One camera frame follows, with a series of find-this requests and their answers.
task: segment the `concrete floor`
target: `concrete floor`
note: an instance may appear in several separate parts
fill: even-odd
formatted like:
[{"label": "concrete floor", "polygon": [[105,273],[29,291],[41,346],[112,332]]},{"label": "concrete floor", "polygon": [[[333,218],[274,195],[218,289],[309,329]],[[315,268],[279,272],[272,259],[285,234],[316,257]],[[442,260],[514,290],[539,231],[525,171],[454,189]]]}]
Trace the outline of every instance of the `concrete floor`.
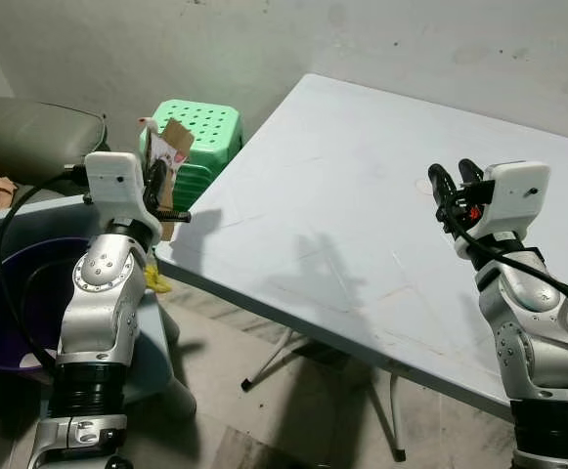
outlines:
[{"label": "concrete floor", "polygon": [[[175,371],[197,415],[173,421],[156,398],[128,409],[123,453],[136,468],[504,468],[512,426],[411,382],[403,383],[408,460],[396,463],[389,428],[389,373],[359,379],[357,363],[293,336],[249,393],[240,382],[283,328],[179,282],[160,303],[180,324]],[[0,469],[22,469],[33,441],[37,389],[0,376]]]}]

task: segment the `cardboard piece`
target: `cardboard piece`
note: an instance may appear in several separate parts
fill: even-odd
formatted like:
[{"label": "cardboard piece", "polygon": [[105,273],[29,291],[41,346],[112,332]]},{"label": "cardboard piece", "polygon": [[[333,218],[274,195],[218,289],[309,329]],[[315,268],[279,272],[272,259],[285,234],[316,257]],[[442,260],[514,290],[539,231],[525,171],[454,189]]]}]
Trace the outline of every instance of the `cardboard piece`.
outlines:
[{"label": "cardboard piece", "polygon": [[[155,135],[152,135],[151,157],[156,158],[155,153],[158,152],[158,155],[165,155],[165,158],[168,159],[167,162],[170,163],[168,173],[166,174],[166,184],[164,185],[159,210],[172,210],[173,187],[175,186],[177,170],[190,155],[190,147],[193,144],[195,137],[186,127],[173,118],[168,121],[164,131],[160,135],[163,142],[157,142],[155,137]],[[173,236],[174,230],[175,224],[173,222],[162,223],[162,241],[170,240]]]}]

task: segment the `wall stain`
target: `wall stain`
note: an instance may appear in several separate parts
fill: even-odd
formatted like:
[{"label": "wall stain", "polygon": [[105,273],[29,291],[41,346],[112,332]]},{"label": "wall stain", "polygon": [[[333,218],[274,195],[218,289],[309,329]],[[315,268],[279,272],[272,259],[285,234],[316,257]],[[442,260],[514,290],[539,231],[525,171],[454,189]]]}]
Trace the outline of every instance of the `wall stain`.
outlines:
[{"label": "wall stain", "polygon": [[329,23],[338,29],[344,27],[346,24],[346,8],[341,3],[331,5],[327,12]]},{"label": "wall stain", "polygon": [[511,55],[511,57],[515,60],[515,61],[525,61],[528,62],[529,58],[527,57],[527,55],[529,54],[529,49],[526,47],[521,47],[519,49],[516,49],[513,54]]},{"label": "wall stain", "polygon": [[490,54],[490,49],[486,46],[466,46],[460,47],[453,52],[453,62],[458,65],[477,64]]}]

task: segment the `gray sofa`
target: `gray sofa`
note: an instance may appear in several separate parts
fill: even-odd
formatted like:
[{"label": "gray sofa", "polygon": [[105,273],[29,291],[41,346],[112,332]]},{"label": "gray sofa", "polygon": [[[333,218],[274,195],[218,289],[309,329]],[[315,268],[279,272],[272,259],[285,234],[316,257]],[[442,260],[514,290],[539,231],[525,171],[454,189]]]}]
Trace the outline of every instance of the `gray sofa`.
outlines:
[{"label": "gray sofa", "polygon": [[[108,129],[96,114],[69,107],[0,98],[0,176],[24,192],[61,172],[65,164],[80,163],[95,150],[108,150]],[[73,195],[82,189],[60,182],[51,189]],[[44,192],[39,198],[57,196]]]}]

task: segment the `green plastic stool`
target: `green plastic stool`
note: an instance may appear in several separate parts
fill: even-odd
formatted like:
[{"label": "green plastic stool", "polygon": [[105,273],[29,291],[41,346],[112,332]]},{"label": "green plastic stool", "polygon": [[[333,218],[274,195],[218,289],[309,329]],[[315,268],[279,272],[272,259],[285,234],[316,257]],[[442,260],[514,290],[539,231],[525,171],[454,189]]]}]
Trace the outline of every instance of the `green plastic stool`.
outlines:
[{"label": "green plastic stool", "polygon": [[[153,113],[160,133],[171,117],[195,136],[188,162],[179,169],[173,188],[174,209],[188,210],[240,151],[240,114],[229,106],[169,100]],[[145,131],[140,134],[141,152],[146,135]]]}]

